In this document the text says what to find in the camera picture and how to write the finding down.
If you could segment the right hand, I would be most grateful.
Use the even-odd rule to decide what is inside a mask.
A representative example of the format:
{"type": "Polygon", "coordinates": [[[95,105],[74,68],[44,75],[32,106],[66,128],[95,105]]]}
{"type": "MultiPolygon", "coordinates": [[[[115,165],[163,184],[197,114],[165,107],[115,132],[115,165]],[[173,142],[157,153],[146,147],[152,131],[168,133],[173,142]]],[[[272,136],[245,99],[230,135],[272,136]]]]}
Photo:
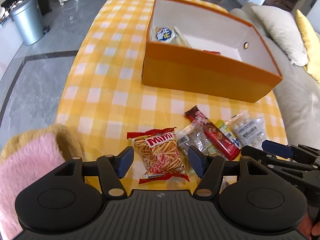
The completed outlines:
{"type": "Polygon", "coordinates": [[[298,231],[307,239],[311,240],[312,236],[320,235],[320,224],[314,224],[309,214],[306,213],[298,227],[298,231]]]}

